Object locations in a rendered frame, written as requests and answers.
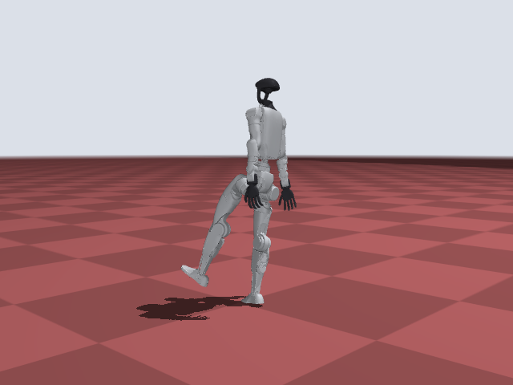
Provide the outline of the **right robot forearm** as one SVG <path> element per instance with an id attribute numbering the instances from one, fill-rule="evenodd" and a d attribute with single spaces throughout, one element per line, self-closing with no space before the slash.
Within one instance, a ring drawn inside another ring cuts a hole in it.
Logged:
<path id="1" fill-rule="evenodd" d="M 277 168 L 278 168 L 278 171 L 279 171 L 279 178 L 281 179 L 281 185 L 282 187 L 287 187 L 289 186 L 289 182 L 288 182 L 288 173 L 286 170 L 287 169 L 287 163 L 288 163 L 288 160 L 287 160 L 287 156 L 286 156 L 286 153 L 285 153 L 285 156 L 283 158 L 280 158 L 279 160 L 277 160 Z"/>

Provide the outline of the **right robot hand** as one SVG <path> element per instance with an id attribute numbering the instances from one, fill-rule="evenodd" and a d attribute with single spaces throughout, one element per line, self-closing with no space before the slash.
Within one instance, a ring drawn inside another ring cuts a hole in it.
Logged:
<path id="1" fill-rule="evenodd" d="M 282 200 L 282 197 L 283 197 L 284 210 L 286 210 L 286 202 L 285 201 L 287 201 L 288 211 L 289 211 L 289 201 L 290 201 L 292 209 L 293 209 L 293 203 L 295 205 L 295 208 L 297 207 L 297 204 L 296 204 L 296 201 L 294 199 L 293 192 L 290 190 L 291 185 L 290 185 L 289 179 L 288 179 L 288 182 L 289 182 L 289 186 L 287 186 L 287 187 L 282 187 L 282 185 L 281 185 L 281 189 L 283 189 L 283 191 L 281 192 L 281 197 L 280 197 L 280 200 L 279 200 L 279 205 L 281 205 L 281 200 Z M 280 184 L 281 184 L 281 181 L 280 181 Z M 292 203 L 292 198 L 293 198 L 293 203 Z"/>

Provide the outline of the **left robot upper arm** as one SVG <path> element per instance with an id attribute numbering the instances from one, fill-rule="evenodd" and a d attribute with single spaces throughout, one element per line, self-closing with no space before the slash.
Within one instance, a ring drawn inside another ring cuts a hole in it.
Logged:
<path id="1" fill-rule="evenodd" d="M 260 107 L 254 107 L 246 111 L 249 133 L 257 142 L 258 150 L 261 148 L 261 123 L 262 111 Z M 246 144 L 247 146 L 247 144 Z"/>

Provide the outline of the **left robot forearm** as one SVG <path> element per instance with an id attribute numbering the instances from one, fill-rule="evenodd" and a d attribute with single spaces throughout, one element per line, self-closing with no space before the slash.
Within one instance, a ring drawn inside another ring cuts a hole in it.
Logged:
<path id="1" fill-rule="evenodd" d="M 254 181 L 254 174 L 258 172 L 258 159 L 260 154 L 258 153 L 257 142 L 251 139 L 247 142 L 248 149 L 248 166 L 246 167 L 247 181 Z"/>

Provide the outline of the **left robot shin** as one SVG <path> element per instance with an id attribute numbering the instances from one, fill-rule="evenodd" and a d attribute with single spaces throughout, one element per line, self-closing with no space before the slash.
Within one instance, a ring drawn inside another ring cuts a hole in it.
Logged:
<path id="1" fill-rule="evenodd" d="M 213 225 L 213 223 L 212 223 Z M 200 259 L 200 265 L 197 270 L 197 273 L 202 276 L 206 274 L 209 265 L 212 262 L 212 259 L 219 253 L 222 245 L 224 244 L 223 235 L 225 232 L 225 227 L 221 223 L 216 223 L 214 226 L 210 227 L 208 231 L 208 235 L 206 236 L 204 247 L 202 251 L 202 256 Z M 200 269 L 200 271 L 199 271 Z M 200 274 L 201 273 L 201 274 Z"/>

